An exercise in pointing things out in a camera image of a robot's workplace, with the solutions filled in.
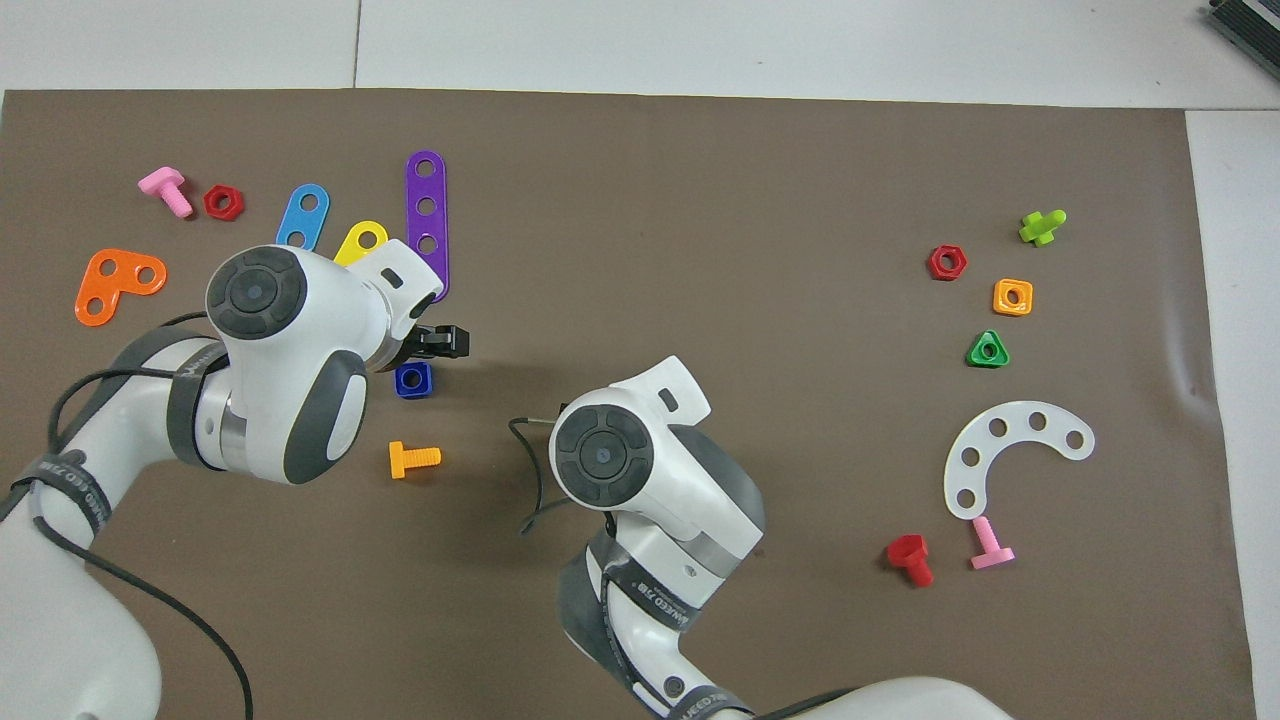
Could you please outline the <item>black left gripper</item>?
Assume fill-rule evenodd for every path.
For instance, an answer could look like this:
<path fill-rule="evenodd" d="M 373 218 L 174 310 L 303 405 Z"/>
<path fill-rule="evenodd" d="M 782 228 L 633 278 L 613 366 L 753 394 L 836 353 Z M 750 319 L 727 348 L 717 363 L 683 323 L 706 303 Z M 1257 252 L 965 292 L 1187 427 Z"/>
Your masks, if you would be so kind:
<path fill-rule="evenodd" d="M 404 338 L 404 357 L 468 357 L 470 346 L 470 333 L 458 325 L 415 325 Z"/>

